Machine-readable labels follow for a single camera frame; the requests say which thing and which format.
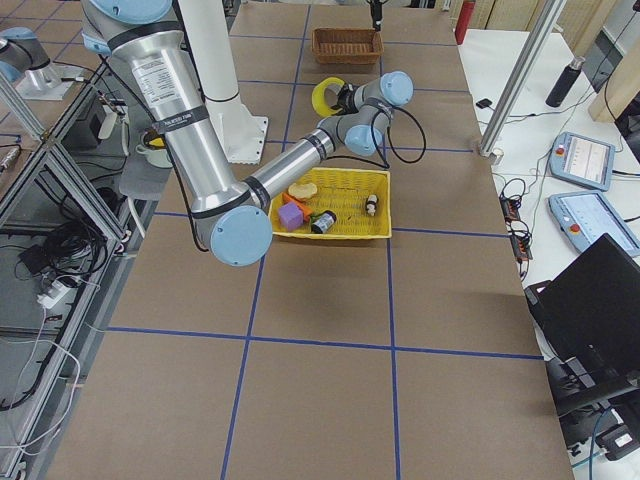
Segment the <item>blue joint cap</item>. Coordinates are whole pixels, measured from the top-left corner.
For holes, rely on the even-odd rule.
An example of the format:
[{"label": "blue joint cap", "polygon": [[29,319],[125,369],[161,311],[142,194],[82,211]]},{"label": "blue joint cap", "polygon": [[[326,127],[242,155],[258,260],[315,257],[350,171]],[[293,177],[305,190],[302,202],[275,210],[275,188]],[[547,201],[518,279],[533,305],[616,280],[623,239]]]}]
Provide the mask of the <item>blue joint cap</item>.
[{"label": "blue joint cap", "polygon": [[7,28],[0,32],[0,37],[4,37],[7,40],[34,40],[38,38],[36,37],[36,34],[27,27]]},{"label": "blue joint cap", "polygon": [[2,60],[0,60],[0,74],[4,75],[5,78],[11,83],[15,82],[22,76],[20,70],[18,70],[13,65],[9,65],[8,63],[3,62]]},{"label": "blue joint cap", "polygon": [[259,208],[242,205],[225,213],[211,231],[211,252],[233,267],[260,260],[269,250],[271,220]]},{"label": "blue joint cap", "polygon": [[101,38],[95,38],[91,35],[83,33],[82,39],[84,41],[84,48],[86,48],[87,50],[95,52],[99,55],[111,56],[111,49],[107,46],[107,42],[105,42]]},{"label": "blue joint cap", "polygon": [[413,97],[413,82],[404,72],[385,73],[380,77],[380,91],[387,102],[394,107],[401,107]]},{"label": "blue joint cap", "polygon": [[368,157],[375,153],[376,144],[382,145],[382,133],[377,128],[373,129],[375,143],[371,136],[371,125],[356,125],[351,127],[344,139],[344,144],[356,155]]},{"label": "blue joint cap", "polygon": [[171,9],[171,0],[91,0],[109,18],[133,25],[160,20]]}]

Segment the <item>power adapter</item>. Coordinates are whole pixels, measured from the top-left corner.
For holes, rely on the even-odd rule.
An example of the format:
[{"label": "power adapter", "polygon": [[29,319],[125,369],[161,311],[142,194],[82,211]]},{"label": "power adapter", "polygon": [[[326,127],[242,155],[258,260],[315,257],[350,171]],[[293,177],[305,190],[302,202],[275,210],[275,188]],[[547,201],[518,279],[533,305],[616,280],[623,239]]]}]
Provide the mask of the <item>power adapter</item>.
[{"label": "power adapter", "polygon": [[39,274],[51,264],[44,248],[40,245],[33,245],[27,248],[24,252],[20,252],[20,254],[18,254],[18,258],[24,266],[27,267],[27,270],[29,270],[31,275]]},{"label": "power adapter", "polygon": [[[71,277],[70,279],[77,282],[77,277]],[[72,288],[75,287],[69,281],[54,280],[47,293],[37,296],[38,303],[46,309],[53,308]]]},{"label": "power adapter", "polygon": [[483,108],[490,107],[492,103],[493,102],[491,100],[489,100],[488,98],[483,98],[482,100],[478,100],[476,102],[476,107],[478,107],[479,109],[483,109]]}]

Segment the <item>white table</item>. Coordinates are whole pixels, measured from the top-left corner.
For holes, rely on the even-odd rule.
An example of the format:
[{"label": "white table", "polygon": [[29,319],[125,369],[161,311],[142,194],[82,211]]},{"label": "white table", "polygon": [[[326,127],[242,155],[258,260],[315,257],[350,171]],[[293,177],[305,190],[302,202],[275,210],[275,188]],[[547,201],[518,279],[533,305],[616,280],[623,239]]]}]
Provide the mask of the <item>white table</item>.
[{"label": "white table", "polygon": [[[464,44],[460,46],[459,51],[474,101],[489,98],[494,105],[498,102],[527,35],[526,32],[510,31],[469,30],[467,32]],[[498,192],[504,185],[503,178],[508,181],[520,177],[527,184],[531,184],[535,179],[537,160],[549,151],[553,140],[562,131],[609,142],[616,145],[618,149],[624,146],[622,152],[616,154],[614,169],[640,172],[638,161],[622,140],[615,125],[596,123],[591,120],[587,109],[595,98],[595,94],[592,93],[593,89],[584,74],[580,75],[560,108],[554,109],[544,103],[562,69],[572,58],[573,54],[562,36],[558,33],[552,34],[515,104],[512,115],[560,111],[584,99],[585,94],[591,94],[591,96],[575,109],[572,108],[565,113],[528,118],[504,127],[496,146],[502,148],[505,155],[502,162],[493,167],[493,172],[497,174],[495,181]],[[481,130],[484,130],[491,114],[492,111],[488,108],[483,110],[476,108]],[[540,162],[542,171],[545,165],[546,159]],[[507,195],[519,193],[520,185],[512,185],[512,187],[513,189],[507,190]],[[580,190],[583,189],[579,186],[547,174],[544,181],[540,177],[531,188],[531,192],[524,196],[520,215],[530,227],[534,225],[535,227],[532,245],[533,260],[530,262],[523,286],[552,280],[578,256],[578,252],[551,216],[547,198],[556,193]],[[622,218],[640,215],[640,178],[627,179],[616,176],[605,195]],[[628,225],[636,236],[640,237],[640,220]],[[581,458],[583,457],[573,459],[572,462],[575,463]],[[586,480],[588,468],[578,467],[574,470],[574,475],[577,480]],[[596,458],[594,478],[598,480],[640,479],[640,451],[617,462],[609,462],[603,457]]]}]

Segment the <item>wicker basket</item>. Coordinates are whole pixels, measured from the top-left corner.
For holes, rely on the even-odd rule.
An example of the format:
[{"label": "wicker basket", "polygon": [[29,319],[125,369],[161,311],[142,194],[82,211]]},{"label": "wicker basket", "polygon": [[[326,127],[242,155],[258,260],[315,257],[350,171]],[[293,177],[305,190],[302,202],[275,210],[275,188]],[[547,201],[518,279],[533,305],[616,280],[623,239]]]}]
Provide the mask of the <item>wicker basket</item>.
[{"label": "wicker basket", "polygon": [[382,55],[380,32],[356,28],[316,28],[311,36],[318,63],[371,65]]},{"label": "wicker basket", "polygon": [[[387,171],[357,170],[346,168],[312,168],[299,183],[313,182],[318,194],[307,202],[311,209],[320,214],[331,210],[338,220],[328,233],[311,233],[308,223],[287,231],[278,218],[282,206],[282,195],[271,200],[269,218],[274,235],[313,240],[368,240],[391,237],[391,181]],[[374,216],[365,212],[369,195],[378,197]]]}]

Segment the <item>brown basket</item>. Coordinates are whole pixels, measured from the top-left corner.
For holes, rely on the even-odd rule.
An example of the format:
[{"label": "brown basket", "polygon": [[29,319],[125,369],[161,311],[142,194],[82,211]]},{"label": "brown basket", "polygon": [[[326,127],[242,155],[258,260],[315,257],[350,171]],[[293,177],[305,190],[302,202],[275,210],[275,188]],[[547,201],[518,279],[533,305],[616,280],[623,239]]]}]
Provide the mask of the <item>brown basket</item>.
[{"label": "brown basket", "polygon": [[370,65],[383,50],[380,32],[366,28],[316,28],[311,39],[318,63]]}]

